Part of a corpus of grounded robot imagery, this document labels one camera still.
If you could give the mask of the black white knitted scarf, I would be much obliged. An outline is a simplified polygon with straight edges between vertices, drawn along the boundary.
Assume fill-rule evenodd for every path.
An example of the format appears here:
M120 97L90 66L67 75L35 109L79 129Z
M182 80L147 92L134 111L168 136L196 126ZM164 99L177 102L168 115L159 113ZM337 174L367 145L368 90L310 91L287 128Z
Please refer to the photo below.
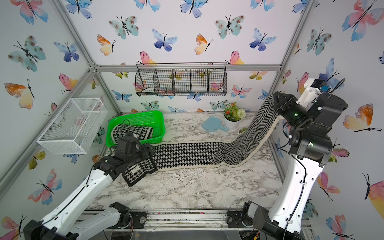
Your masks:
M124 169L122 176L132 187L147 174L158 170L203 167L238 167L247 162L264 144L278 123L269 96L247 129L232 142L191 142L150 146L152 156Z

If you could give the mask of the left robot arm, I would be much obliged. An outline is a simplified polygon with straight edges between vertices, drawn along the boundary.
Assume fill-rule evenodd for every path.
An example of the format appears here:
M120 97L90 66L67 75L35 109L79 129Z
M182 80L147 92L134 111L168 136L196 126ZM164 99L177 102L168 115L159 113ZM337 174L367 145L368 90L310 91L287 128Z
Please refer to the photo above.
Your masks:
M113 203L103 212L77 223L95 197L116 178L145 160L152 160L154 146L128 133L111 154L95 163L86 179L56 209L40 221L31 220L22 231L26 240L88 240L110 227L133 230L134 218L123 204Z

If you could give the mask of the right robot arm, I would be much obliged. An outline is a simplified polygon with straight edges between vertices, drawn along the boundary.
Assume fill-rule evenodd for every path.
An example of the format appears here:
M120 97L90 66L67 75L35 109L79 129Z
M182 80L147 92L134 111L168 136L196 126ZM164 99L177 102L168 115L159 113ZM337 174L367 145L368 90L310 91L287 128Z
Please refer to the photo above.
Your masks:
M333 150L328 133L347 108L343 99L330 93L320 94L314 101L274 93L273 109L291 126L287 152L291 159L283 188L269 210L251 201L245 203L228 222L230 228L253 228L267 240L303 239L301 223L307 199Z

